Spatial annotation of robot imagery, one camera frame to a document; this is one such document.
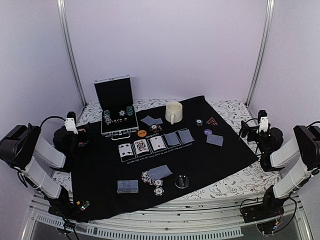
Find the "aluminium poker chip case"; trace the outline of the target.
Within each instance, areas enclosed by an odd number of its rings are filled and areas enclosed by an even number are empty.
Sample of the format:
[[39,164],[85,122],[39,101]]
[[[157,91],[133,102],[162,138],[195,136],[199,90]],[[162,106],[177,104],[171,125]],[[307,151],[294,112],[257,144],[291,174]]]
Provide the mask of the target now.
[[[132,133],[139,129],[130,75],[95,80],[93,84],[102,109],[101,135],[109,137],[113,141],[130,138]],[[128,106],[133,107],[133,115],[127,116],[125,114],[124,116],[119,116],[119,111],[124,110],[126,112],[126,107]],[[122,123],[112,122],[106,125],[103,118],[105,110],[110,111],[112,121],[116,119],[127,119],[127,121]]]

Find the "white poker chip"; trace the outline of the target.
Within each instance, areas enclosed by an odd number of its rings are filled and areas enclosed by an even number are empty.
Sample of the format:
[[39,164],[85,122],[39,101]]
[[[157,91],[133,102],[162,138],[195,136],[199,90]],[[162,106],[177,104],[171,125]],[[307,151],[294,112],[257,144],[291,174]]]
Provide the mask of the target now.
[[126,112],[124,110],[120,110],[118,114],[122,117],[126,115]]

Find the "red triangle black token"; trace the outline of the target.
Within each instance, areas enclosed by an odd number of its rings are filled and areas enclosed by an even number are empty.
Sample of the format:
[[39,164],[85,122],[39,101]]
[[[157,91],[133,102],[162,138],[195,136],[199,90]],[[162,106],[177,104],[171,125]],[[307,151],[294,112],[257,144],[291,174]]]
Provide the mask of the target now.
[[210,118],[206,121],[206,124],[207,124],[207,125],[217,126],[217,125],[218,125],[218,122],[217,122],[213,117],[210,117]]

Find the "purple small blind button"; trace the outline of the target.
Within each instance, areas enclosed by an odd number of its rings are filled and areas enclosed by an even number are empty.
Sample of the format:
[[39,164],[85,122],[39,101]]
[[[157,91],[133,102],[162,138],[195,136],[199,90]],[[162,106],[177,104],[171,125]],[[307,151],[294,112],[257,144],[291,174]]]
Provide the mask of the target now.
[[203,133],[207,136],[207,135],[212,135],[213,134],[213,132],[212,132],[212,130],[211,129],[205,129],[204,131],[203,131]]

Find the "queen of hearts card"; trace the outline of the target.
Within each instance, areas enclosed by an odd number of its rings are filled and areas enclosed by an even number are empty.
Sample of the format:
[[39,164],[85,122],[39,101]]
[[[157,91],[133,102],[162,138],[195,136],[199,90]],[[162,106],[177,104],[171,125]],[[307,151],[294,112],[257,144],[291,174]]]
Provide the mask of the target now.
[[145,139],[136,140],[134,143],[134,148],[137,154],[149,152],[149,147]]

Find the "teal chip stack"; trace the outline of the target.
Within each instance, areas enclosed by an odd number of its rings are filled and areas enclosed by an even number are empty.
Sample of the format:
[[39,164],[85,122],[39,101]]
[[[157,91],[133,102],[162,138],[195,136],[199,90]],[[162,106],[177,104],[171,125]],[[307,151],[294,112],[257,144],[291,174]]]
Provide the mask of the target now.
[[197,119],[197,120],[195,121],[195,123],[196,123],[196,125],[197,125],[198,127],[200,127],[200,126],[203,125],[203,121],[202,121],[201,119]]

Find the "orange big blind button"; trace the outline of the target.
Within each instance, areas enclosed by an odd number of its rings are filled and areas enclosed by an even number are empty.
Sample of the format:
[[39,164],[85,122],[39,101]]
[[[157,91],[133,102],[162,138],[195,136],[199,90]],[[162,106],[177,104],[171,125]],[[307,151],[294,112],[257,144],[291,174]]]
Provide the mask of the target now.
[[147,131],[146,130],[139,130],[137,132],[137,135],[140,137],[140,138],[144,138],[147,136]]

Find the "blue patterned card deck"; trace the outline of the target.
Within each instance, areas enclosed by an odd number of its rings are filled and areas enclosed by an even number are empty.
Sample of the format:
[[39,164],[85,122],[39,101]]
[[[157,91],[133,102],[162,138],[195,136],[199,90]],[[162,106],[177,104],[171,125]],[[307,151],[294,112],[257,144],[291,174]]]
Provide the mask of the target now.
[[116,192],[118,194],[138,193],[139,182],[138,180],[118,180]]

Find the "red brown chip stack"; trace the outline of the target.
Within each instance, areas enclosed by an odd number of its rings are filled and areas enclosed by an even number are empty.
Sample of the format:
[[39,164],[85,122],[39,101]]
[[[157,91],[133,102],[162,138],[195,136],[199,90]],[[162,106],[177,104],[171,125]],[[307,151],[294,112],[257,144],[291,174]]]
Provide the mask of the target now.
[[152,133],[158,133],[160,131],[162,131],[162,127],[159,125],[159,124],[153,124],[149,127],[149,130],[152,132]]

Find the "dealt card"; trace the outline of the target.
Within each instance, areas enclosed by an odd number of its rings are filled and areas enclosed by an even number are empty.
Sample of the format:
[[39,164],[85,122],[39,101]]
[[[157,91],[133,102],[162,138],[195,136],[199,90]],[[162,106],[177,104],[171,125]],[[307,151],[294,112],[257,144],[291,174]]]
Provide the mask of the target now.
[[148,170],[147,173],[153,181],[161,179],[158,167]]
[[156,118],[154,124],[155,125],[161,125],[161,124],[163,124],[163,121],[162,121],[161,118]]
[[223,146],[223,141],[224,141],[223,138],[215,137],[215,136],[207,136],[207,139],[206,139],[206,142],[208,144],[216,145],[219,147]]

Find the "clear black dealer button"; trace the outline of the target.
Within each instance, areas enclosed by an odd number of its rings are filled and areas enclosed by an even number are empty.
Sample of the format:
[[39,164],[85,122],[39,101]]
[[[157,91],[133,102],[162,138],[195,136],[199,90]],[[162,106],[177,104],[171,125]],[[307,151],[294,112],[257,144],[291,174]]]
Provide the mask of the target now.
[[178,175],[175,178],[174,184],[179,189],[185,189],[189,186],[190,180],[186,175]]

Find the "blue white chip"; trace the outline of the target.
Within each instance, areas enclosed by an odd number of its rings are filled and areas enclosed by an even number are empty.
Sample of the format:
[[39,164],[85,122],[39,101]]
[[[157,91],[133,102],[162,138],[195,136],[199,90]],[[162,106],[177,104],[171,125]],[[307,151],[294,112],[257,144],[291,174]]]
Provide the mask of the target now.
[[156,187],[153,192],[156,196],[162,196],[165,191],[162,187]]
[[163,180],[162,179],[156,179],[156,180],[153,181],[153,184],[156,187],[162,187],[163,186]]

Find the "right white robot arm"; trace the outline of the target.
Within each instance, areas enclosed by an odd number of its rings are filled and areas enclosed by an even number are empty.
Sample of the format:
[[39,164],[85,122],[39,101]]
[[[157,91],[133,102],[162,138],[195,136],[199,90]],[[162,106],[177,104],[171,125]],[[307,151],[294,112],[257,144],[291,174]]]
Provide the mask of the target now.
[[246,222],[284,213],[283,205],[291,194],[320,172],[320,123],[296,125],[293,137],[284,142],[278,128],[263,129],[241,123],[241,136],[254,141],[260,151],[259,162],[265,172],[285,171],[281,179],[264,193],[262,202],[240,207]]

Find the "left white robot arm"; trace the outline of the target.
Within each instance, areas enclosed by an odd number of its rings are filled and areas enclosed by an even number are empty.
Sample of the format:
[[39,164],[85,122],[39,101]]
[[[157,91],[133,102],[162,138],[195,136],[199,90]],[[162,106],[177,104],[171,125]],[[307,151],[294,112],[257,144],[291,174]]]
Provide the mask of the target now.
[[67,189],[56,183],[37,159],[44,161],[53,170],[69,173],[74,164],[74,151],[78,146],[78,130],[64,125],[54,133],[51,145],[41,135],[42,127],[16,125],[0,141],[0,158],[26,186],[33,187],[49,201],[52,214],[71,218],[79,206],[72,203]]

